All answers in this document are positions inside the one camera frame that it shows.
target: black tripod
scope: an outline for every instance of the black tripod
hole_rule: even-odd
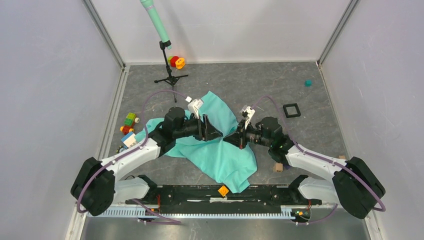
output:
[[[159,46],[160,46],[160,49],[162,49],[163,57],[165,58],[166,71],[168,72],[168,77],[167,78],[164,78],[164,79],[161,79],[161,80],[155,80],[154,83],[157,84],[157,83],[160,83],[160,82],[166,82],[167,84],[171,85],[172,86],[172,90],[174,90],[174,86],[178,82],[178,80],[180,80],[180,78],[187,77],[188,74],[187,75],[181,75],[181,76],[173,76],[172,75],[171,67],[168,64],[167,54],[165,53],[165,47],[166,46],[165,46],[165,44],[162,41],[159,42]],[[177,102],[177,98],[175,96],[175,92],[173,93],[173,100],[175,102]]]

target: white gear rack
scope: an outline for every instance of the white gear rack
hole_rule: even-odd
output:
[[[149,209],[157,209],[158,205],[146,205]],[[291,208],[281,207],[281,213],[160,213],[161,216],[173,219],[295,219],[290,216]],[[95,218],[140,218],[140,219],[157,219],[157,216],[149,215],[141,206],[110,206],[102,214]]]

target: turquoise cloth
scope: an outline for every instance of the turquoise cloth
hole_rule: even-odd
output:
[[[203,105],[199,114],[207,114],[210,123],[220,130],[225,137],[237,128],[236,116],[218,96],[208,92],[201,98]],[[162,122],[163,118],[150,119],[147,130],[150,133]],[[135,139],[141,142],[145,138],[144,131],[139,132]],[[248,177],[258,169],[255,155],[249,146],[239,149],[223,138],[211,141],[199,141],[193,136],[179,138],[175,146],[165,155],[176,158],[187,158],[200,170],[218,183],[225,184],[232,193],[240,193],[249,186]]]

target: black square frame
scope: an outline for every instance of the black square frame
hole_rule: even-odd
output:
[[[296,114],[289,114],[289,112],[287,112],[287,108],[290,107],[294,107],[296,109]],[[284,110],[284,114],[285,114],[285,118],[289,119],[289,118],[296,118],[296,117],[300,117],[301,116],[301,110],[299,109],[299,106],[297,103],[289,103],[289,104],[284,104],[282,106],[282,109]]]

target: mint green tube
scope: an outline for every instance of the mint green tube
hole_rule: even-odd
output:
[[[153,4],[153,0],[140,0],[140,3],[143,5],[143,7],[146,9],[151,22],[153,23],[154,27],[156,28],[157,33],[159,34],[160,40],[162,40],[162,43],[166,43],[170,40],[168,37],[168,33],[165,30],[164,24],[161,21],[161,18],[159,17],[158,12],[156,11],[155,5]]]

